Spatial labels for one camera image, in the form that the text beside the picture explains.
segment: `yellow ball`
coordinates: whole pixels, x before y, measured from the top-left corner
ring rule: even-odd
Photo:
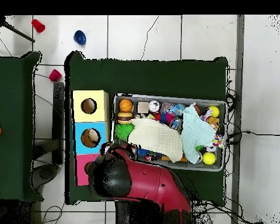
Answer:
[[[213,116],[214,118],[216,118],[217,116],[219,116],[220,111],[219,111],[219,109],[218,109],[217,107],[215,107],[215,106],[210,106],[209,109],[212,109],[212,116]]]
[[[205,152],[203,154],[203,162],[206,164],[206,165],[212,165],[214,164],[216,161],[216,156],[214,153],[212,152]]]

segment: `towel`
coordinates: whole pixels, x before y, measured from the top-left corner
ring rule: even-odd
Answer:
[[[198,162],[199,154],[197,146],[212,146],[216,131],[207,123],[201,120],[194,106],[184,110],[183,130],[181,140],[183,142],[184,155],[193,164]]]
[[[132,124],[135,128],[128,136],[129,143],[140,145],[141,149],[162,153],[172,162],[183,157],[183,143],[175,129],[148,118],[132,119]]]

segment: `pink box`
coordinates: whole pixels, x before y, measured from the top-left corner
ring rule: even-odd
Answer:
[[[88,175],[85,173],[84,167],[88,162],[93,162],[99,154],[77,155],[77,177],[78,186],[88,186]]]

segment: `yellow box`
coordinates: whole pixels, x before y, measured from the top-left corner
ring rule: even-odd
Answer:
[[[74,100],[73,116],[76,123],[103,122],[109,120],[109,96],[105,91],[76,90],[72,92],[72,98]],[[90,114],[85,113],[90,111],[88,106],[94,110]]]

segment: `pink cup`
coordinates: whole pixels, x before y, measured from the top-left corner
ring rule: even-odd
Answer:
[[[62,75],[59,73],[59,71],[57,71],[56,69],[53,69],[53,71],[49,75],[49,79],[52,82],[57,82],[60,78],[62,78]]]

